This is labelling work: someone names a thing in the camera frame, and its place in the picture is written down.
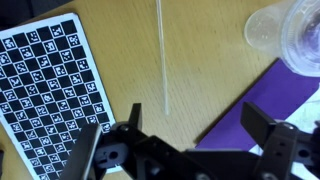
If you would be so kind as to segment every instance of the transparent cup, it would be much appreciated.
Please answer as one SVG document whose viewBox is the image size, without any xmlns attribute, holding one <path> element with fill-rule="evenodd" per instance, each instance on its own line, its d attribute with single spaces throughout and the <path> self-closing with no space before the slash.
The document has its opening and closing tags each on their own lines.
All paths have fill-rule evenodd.
<svg viewBox="0 0 320 180">
<path fill-rule="evenodd" d="M 293 72 L 320 77 L 319 0 L 282 0 L 260 9 L 248 19 L 244 36 Z"/>
</svg>

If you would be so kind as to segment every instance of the white stick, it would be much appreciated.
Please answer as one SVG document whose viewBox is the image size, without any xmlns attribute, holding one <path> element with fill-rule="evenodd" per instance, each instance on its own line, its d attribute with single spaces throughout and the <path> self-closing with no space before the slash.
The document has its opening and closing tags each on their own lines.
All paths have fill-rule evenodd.
<svg viewBox="0 0 320 180">
<path fill-rule="evenodd" d="M 157 14 L 158 14 L 158 29 L 159 29 L 159 42 L 160 42 L 160 57 L 161 57 L 161 65 L 162 65 L 164 112 L 166 115 L 169 115 L 168 80 L 167 80 L 167 71 L 166 71 L 166 57 L 165 57 L 165 51 L 164 51 L 161 0 L 157 0 Z"/>
</svg>

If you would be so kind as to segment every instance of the wooden table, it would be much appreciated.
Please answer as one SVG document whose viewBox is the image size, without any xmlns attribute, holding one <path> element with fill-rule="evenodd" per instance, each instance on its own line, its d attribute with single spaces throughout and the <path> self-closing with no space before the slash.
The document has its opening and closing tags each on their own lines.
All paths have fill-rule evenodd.
<svg viewBox="0 0 320 180">
<path fill-rule="evenodd" d="M 38 19 L 79 14 L 117 121 L 143 105 L 143 131 L 179 150 L 274 61 L 243 37 L 247 18 L 276 0 L 162 0 L 170 114 L 164 114 L 155 0 L 75 0 Z M 32 179 L 3 127 L 3 179 Z M 128 179 L 125 173 L 105 179 Z"/>
</svg>

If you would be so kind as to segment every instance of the checkerboard pattern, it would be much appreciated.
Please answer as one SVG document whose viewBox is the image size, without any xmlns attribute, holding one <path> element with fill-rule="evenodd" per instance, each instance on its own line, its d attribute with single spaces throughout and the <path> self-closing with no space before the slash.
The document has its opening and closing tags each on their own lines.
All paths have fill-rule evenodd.
<svg viewBox="0 0 320 180">
<path fill-rule="evenodd" d="M 0 119 L 41 180 L 59 178 L 83 125 L 114 123 L 80 21 L 62 17 L 0 32 Z"/>
</svg>

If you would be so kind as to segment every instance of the purple mat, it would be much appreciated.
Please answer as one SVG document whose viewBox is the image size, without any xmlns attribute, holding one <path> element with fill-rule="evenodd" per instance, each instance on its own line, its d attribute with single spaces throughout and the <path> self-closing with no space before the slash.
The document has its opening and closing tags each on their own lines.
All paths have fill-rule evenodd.
<svg viewBox="0 0 320 180">
<path fill-rule="evenodd" d="M 272 118 L 285 120 L 315 93 L 319 82 L 320 78 L 291 72 L 281 60 L 277 60 L 196 148 L 251 149 L 256 143 L 240 124 L 243 102 L 253 102 Z"/>
</svg>

